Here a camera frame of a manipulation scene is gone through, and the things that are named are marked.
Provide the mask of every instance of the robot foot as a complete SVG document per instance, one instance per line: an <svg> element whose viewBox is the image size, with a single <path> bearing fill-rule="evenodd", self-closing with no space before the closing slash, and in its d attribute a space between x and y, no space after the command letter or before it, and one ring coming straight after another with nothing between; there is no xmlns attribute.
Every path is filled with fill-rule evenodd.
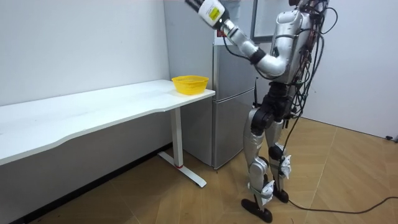
<svg viewBox="0 0 398 224"><path fill-rule="evenodd" d="M252 202L248 199L243 199L241 201L241 205L251 214L261 218L262 221L266 223L272 222L272 213L266 208L264 209L264 211L261 211L256 202Z"/></svg>
<svg viewBox="0 0 398 224"><path fill-rule="evenodd" d="M274 194L274 196L277 197L281 202L283 202L283 203L289 202L289 195L287 194L287 192L284 191L284 190L278 191L278 189L276 188L275 185L274 185L273 194Z"/></svg>

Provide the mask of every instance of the floor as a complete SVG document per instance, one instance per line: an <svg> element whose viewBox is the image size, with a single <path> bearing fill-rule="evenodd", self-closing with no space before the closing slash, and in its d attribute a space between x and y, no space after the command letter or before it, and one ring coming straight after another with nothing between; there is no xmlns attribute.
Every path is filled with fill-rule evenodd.
<svg viewBox="0 0 398 224"><path fill-rule="evenodd" d="M287 150L293 170L285 189L301 206L358 211L398 195L398 144L301 119ZM266 150L261 154L267 157ZM240 206L242 198L252 199L243 153L218 171L184 156L185 165L207 181L205 188L154 157L33 223L262 223ZM363 215L306 212L276 198L267 207L278 224L398 224L394 199Z"/></svg>

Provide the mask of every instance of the black cord on floor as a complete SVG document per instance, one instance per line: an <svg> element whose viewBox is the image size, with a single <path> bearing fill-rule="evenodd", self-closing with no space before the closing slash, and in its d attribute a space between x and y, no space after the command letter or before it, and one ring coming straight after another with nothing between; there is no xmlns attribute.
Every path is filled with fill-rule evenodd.
<svg viewBox="0 0 398 224"><path fill-rule="evenodd" d="M297 207L297 208L299 208L301 210L306 210L306 211L311 211L311 212L333 212L333 213L343 213L343 214L358 215L358 214L364 214L364 213L370 212L371 210L377 208L378 206L382 205L384 202L386 202L386 201L388 201L390 199L398 199L398 197L396 197L396 196L387 197L384 200L382 200L381 202L373 205L372 207L370 207L370 208L368 208L366 210L360 211L360 212L345 212L345 211L337 211L337 210L329 210L329 209L304 208L304 207L301 207L300 205L296 205L291 200L289 200L289 202L292 205L294 205L295 207Z"/></svg>

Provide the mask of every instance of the yellow basket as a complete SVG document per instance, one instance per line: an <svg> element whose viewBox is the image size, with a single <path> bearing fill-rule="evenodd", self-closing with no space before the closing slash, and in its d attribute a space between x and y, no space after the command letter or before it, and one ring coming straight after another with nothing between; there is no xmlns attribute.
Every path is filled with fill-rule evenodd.
<svg viewBox="0 0 398 224"><path fill-rule="evenodd" d="M186 95L195 95L203 93L207 86L209 78L197 75L187 75L172 78L175 88L179 93Z"/></svg>

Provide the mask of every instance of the yellow label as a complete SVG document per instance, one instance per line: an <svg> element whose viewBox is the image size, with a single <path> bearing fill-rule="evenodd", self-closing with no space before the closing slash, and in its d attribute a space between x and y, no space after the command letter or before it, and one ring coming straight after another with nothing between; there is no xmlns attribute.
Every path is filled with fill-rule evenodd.
<svg viewBox="0 0 398 224"><path fill-rule="evenodd" d="M209 17L211 18L211 20L215 21L219 16L219 14L220 11L216 7L214 7L210 12Z"/></svg>

